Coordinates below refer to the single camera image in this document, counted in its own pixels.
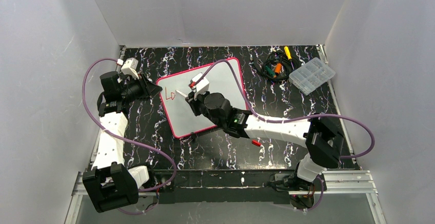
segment black marble table surface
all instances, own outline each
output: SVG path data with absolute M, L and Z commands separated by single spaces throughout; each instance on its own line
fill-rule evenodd
M 289 47 L 293 58 L 307 62 L 319 54 L 315 46 Z M 327 83 L 309 95 L 304 95 L 290 82 L 274 84 L 258 76 L 251 61 L 265 60 L 271 51 L 284 47 L 169 47 L 127 48 L 123 59 L 139 60 L 138 71 L 155 82 L 158 78 L 212 63 L 219 59 L 236 57 L 240 61 L 248 99 L 259 114 L 294 118 L 313 113 L 337 113 Z M 295 169 L 307 153 L 298 145 L 274 139 L 260 139 L 261 147 L 251 139 L 233 138 L 223 131 L 213 131 L 185 137 L 172 135 L 159 96 L 151 101 L 135 101 L 128 116 L 125 136 L 156 147 L 170 155 L 179 170 L 256 170 Z M 343 144 L 342 155 L 349 155 Z M 157 153 L 125 143 L 124 159 L 127 168 L 150 162 L 155 169 L 171 169 L 172 165 Z M 343 160 L 341 168 L 357 169 L 350 159 Z

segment white backdrop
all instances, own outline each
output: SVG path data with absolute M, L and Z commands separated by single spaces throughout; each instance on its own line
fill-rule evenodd
M 0 25 L 0 222 L 63 223 L 97 136 L 83 75 L 118 45 L 94 0 L 0 0 Z
M 435 0 L 346 0 L 326 41 L 341 111 L 377 144 L 359 158 L 388 223 L 433 223 Z M 347 126 L 357 153 L 369 145 Z
M 134 46 L 324 44 L 344 0 L 95 0 Z

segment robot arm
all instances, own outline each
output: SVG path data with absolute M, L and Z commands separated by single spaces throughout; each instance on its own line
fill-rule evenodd
M 124 137 L 130 105 L 134 100 L 148 100 L 162 88 L 151 83 L 143 73 L 136 72 L 137 60 L 129 58 L 121 73 L 111 71 L 100 76 L 104 92 L 98 99 L 101 124 L 110 132 Z M 139 187 L 152 185 L 147 165 L 127 170 L 124 166 L 124 142 L 105 131 L 95 161 L 83 174 L 83 185 L 98 212 L 104 212 L 137 203 Z
M 230 136 L 239 138 L 272 138 L 289 141 L 308 149 L 308 154 L 297 167 L 292 179 L 284 182 L 285 187 L 299 188 L 301 180 L 310 184 L 326 168 L 337 168 L 343 145 L 343 135 L 328 118 L 314 118 L 292 123 L 271 124 L 257 119 L 249 110 L 231 106 L 220 93 L 208 91 L 209 82 L 202 74 L 191 80 L 191 92 L 185 98 L 193 113 L 203 115 Z

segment whiteboard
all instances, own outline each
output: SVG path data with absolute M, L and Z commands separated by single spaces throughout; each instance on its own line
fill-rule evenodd
M 237 81 L 243 89 L 242 72 L 240 69 L 239 60 L 235 57 L 229 58 L 237 75 Z M 185 101 L 184 97 L 176 92 L 179 90 L 184 94 L 191 92 L 188 85 L 190 80 L 199 73 L 204 73 L 212 64 L 207 64 L 194 69 L 189 69 L 183 72 L 171 74 L 162 77 L 156 81 L 156 84 L 163 88 L 160 92 L 163 108 L 165 109 L 169 125 L 171 126 L 172 134 L 175 138 L 182 138 L 191 133 L 198 133 L 215 125 L 204 116 L 195 116 L 190 106 Z M 240 95 L 239 88 L 234 80 L 230 68 L 225 63 L 217 64 L 208 72 L 206 78 L 210 82 L 210 93 L 219 92 L 228 99 L 231 105 L 238 109 L 247 109 L 245 101 Z

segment yellow screwdriver handle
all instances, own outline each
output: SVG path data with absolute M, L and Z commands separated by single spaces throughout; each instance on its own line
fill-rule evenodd
M 287 46 L 284 47 L 284 51 L 286 52 L 287 58 L 290 60 L 291 59 L 290 50 L 288 49 Z

